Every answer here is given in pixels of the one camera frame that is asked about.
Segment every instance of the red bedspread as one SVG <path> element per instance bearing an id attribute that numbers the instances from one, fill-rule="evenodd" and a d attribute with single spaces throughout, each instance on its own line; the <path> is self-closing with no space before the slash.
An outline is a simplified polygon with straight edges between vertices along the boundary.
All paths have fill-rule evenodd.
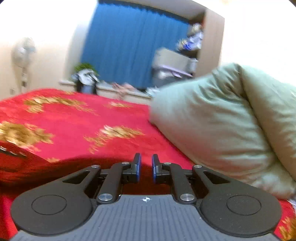
<path id="1" fill-rule="evenodd" d="M 0 154 L 0 237 L 16 233 L 9 209 L 22 191 L 91 164 L 109 168 L 118 161 L 142 155 L 140 184 L 126 185 L 134 194 L 167 193 L 154 185 L 151 156 L 190 169 L 192 162 L 149 123 L 149 107 L 100 96 L 54 89 L 37 90 L 0 102 L 0 141 L 27 157 Z M 282 221 L 293 218 L 291 205 L 281 201 Z M 287 223 L 280 222 L 281 229 Z M 279 227 L 276 234 L 280 236 Z"/>

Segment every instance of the blue gripper fingertip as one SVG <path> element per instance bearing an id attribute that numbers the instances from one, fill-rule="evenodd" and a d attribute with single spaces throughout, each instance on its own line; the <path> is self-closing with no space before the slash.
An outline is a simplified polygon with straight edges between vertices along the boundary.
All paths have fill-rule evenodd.
<path id="1" fill-rule="evenodd" d="M 153 182 L 156 183 L 156 166 L 155 166 L 153 156 L 152 156 L 152 170 L 153 170 Z"/>
<path id="2" fill-rule="evenodd" d="M 140 180 L 140 168 L 141 168 L 141 155 L 139 155 L 138 164 L 137 164 L 137 182 Z"/>

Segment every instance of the metal pivot screw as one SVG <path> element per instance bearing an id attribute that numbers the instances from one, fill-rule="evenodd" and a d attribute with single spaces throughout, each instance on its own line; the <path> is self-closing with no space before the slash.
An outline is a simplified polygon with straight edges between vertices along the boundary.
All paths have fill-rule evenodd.
<path id="1" fill-rule="evenodd" d="M 101 201 L 110 201 L 112 200 L 113 196 L 109 193 L 103 193 L 101 195 L 98 196 L 98 199 Z"/>
<path id="2" fill-rule="evenodd" d="M 186 202 L 188 202 L 188 201 L 192 201 L 192 200 L 194 199 L 194 196 L 193 196 L 192 194 L 189 194 L 189 193 L 184 193 L 184 194 L 182 194 L 182 195 L 180 196 L 180 199 L 181 199 L 182 201 L 186 201 Z"/>

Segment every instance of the gold floral pattern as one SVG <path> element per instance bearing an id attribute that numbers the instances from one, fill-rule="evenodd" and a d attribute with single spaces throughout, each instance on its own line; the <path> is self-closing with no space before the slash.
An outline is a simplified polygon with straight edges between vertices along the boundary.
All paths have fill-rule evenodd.
<path id="1" fill-rule="evenodd" d="M 279 230 L 283 236 L 282 240 L 288 241 L 296 239 L 296 218 L 285 218 L 283 223 L 287 225 L 287 228 L 285 228 L 284 226 L 279 227 Z"/>
<path id="2" fill-rule="evenodd" d="M 116 103 L 116 102 L 109 102 L 108 104 L 109 108 L 113 108 L 113 107 L 119 107 L 119 108 L 130 108 L 131 106 L 128 104 L 123 104 L 123 103 Z"/>
<path id="3" fill-rule="evenodd" d="M 53 104 L 53 103 L 60 103 L 68 106 L 73 106 L 78 110 L 82 110 L 85 112 L 93 113 L 92 109 L 86 108 L 86 103 L 72 100 L 72 99 L 65 99 L 62 97 L 44 97 L 44 96 L 36 96 L 24 101 L 25 105 L 28 105 L 27 111 L 30 113 L 40 113 L 43 112 L 43 104 Z"/>
<path id="4" fill-rule="evenodd" d="M 53 134 L 45 133 L 44 129 L 40 129 L 35 125 L 15 124 L 7 121 L 0 124 L 1 141 L 10 142 L 26 149 L 32 148 L 38 142 L 52 144 L 51 138 L 53 136 Z"/>
<path id="5" fill-rule="evenodd" d="M 98 147 L 102 147 L 106 144 L 106 142 L 112 138 L 135 138 L 136 135 L 142 135 L 144 134 L 140 130 L 133 130 L 128 127 L 124 126 L 104 126 L 104 129 L 101 129 L 100 132 L 96 133 L 96 137 L 84 137 L 85 140 L 88 142 L 91 142 L 92 145 L 89 148 L 89 152 L 94 154 L 95 151 L 97 151 Z"/>
<path id="6" fill-rule="evenodd" d="M 50 163 L 54 163 L 54 162 L 58 162 L 58 161 L 60 161 L 60 159 L 57 159 L 57 158 L 54 158 L 54 157 L 52 157 L 52 158 L 47 158 L 46 159 L 48 162 L 50 162 Z"/>
<path id="7" fill-rule="evenodd" d="M 74 95 L 75 94 L 75 92 L 73 92 L 73 91 L 64 91 L 64 93 L 66 95 Z"/>

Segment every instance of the ceiling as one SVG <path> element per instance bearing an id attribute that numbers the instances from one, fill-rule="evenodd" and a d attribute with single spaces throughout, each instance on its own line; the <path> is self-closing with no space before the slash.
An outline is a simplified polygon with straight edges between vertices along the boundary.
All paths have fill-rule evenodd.
<path id="1" fill-rule="evenodd" d="M 138 3 L 174 13 L 181 17 L 192 19 L 206 7 L 194 2 L 193 0 L 124 0 L 125 2 Z"/>

